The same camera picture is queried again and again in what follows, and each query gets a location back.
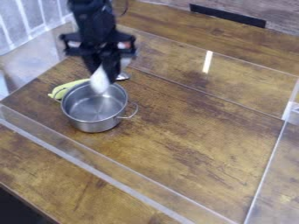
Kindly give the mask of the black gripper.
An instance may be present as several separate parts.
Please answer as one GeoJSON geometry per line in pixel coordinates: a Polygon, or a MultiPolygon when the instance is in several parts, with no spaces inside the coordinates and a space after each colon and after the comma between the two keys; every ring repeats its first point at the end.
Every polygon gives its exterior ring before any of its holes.
{"type": "Polygon", "coordinates": [[[61,34],[60,40],[67,55],[83,56],[89,73],[93,74],[101,64],[109,83],[115,83],[120,74],[120,56],[136,56],[136,37],[113,30],[100,42],[84,41],[77,32],[61,34]]]}

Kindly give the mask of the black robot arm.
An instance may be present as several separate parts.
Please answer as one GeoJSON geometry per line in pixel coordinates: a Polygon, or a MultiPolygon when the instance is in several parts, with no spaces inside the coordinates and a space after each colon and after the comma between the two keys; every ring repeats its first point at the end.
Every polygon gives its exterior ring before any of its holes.
{"type": "Polygon", "coordinates": [[[88,71],[100,68],[112,84],[121,71],[121,59],[136,56],[136,37],[116,25],[112,0],[68,0],[79,30],[60,35],[64,52],[83,58],[88,71]]]}

